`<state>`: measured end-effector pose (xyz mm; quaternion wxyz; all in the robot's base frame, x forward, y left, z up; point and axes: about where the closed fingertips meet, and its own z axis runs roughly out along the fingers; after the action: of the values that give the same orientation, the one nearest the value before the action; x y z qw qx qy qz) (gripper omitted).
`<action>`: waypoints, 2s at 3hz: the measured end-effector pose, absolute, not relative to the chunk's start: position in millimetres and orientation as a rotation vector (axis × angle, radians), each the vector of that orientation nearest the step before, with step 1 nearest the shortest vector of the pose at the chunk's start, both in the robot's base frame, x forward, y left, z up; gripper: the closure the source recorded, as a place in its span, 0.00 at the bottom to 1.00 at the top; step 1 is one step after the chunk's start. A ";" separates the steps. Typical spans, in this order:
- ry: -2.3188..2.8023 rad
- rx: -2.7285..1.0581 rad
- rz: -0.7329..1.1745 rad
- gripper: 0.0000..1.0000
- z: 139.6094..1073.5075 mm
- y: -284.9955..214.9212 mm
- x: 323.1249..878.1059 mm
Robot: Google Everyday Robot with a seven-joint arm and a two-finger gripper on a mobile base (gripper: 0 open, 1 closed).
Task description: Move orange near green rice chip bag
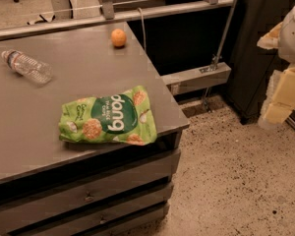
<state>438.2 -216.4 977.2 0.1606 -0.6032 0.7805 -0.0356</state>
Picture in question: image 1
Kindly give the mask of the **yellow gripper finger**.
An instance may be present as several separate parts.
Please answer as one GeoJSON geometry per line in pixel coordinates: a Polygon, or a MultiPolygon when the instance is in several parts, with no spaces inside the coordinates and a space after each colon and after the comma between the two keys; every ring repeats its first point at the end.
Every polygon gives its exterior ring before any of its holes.
{"type": "Polygon", "coordinates": [[[277,24],[268,33],[262,36],[258,42],[257,47],[262,49],[271,50],[279,47],[279,36],[282,28],[282,23],[277,24]]]}
{"type": "Polygon", "coordinates": [[[273,71],[265,95],[258,124],[263,129],[272,129],[295,110],[295,64],[284,71],[273,71]]]}

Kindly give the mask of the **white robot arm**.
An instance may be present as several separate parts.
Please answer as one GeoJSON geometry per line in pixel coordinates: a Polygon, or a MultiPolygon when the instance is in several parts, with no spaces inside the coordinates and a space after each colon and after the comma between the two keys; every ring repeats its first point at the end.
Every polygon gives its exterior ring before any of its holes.
{"type": "Polygon", "coordinates": [[[276,49],[278,57],[289,63],[283,72],[274,70],[269,79],[258,120],[259,126],[268,130],[282,124],[295,110],[295,6],[259,39],[257,47],[276,49]]]}

